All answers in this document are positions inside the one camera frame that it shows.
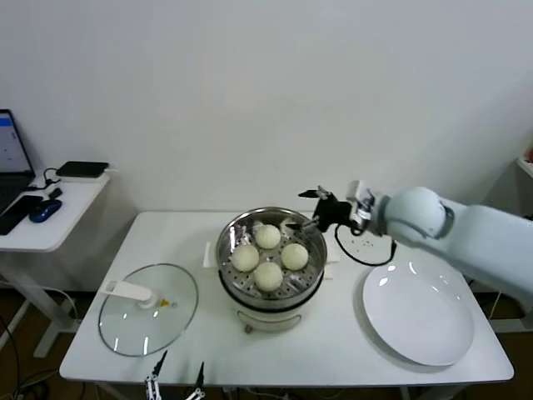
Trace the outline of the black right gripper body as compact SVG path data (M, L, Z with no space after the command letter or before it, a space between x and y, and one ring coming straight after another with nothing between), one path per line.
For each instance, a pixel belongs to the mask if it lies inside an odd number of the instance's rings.
M313 213L316 228L320 232L326 232L331 225L352 228L351 210L349 202L338 200L332 193L328 194L318 201Z

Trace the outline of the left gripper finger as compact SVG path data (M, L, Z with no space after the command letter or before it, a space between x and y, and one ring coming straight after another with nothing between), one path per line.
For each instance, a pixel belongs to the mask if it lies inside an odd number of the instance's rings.
M206 393L203 385L204 365L205 363L203 362L197 374L197 380L195 381L193 387L185 391L185 400L202 400L205 398Z
M161 400L162 395L159 387L159 374L162 370L162 365L166 359L167 351L162 354L161 359L156 363L150 375L145 379L145 394L146 400Z

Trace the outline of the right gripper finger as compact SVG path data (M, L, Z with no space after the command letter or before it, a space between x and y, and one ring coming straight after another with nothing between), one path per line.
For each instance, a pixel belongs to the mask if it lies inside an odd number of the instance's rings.
M331 192L328 192L324 187L318 186L316 189L307 189L298 194L299 198L313 198L320 200L327 200L331 196Z
M312 231L313 229L318 228L318 225L319 225L318 218L313 218L311 220L306 220L303 222L296 222L290 219L285 223L286 228L289 228L295 232L302 232L302 233Z

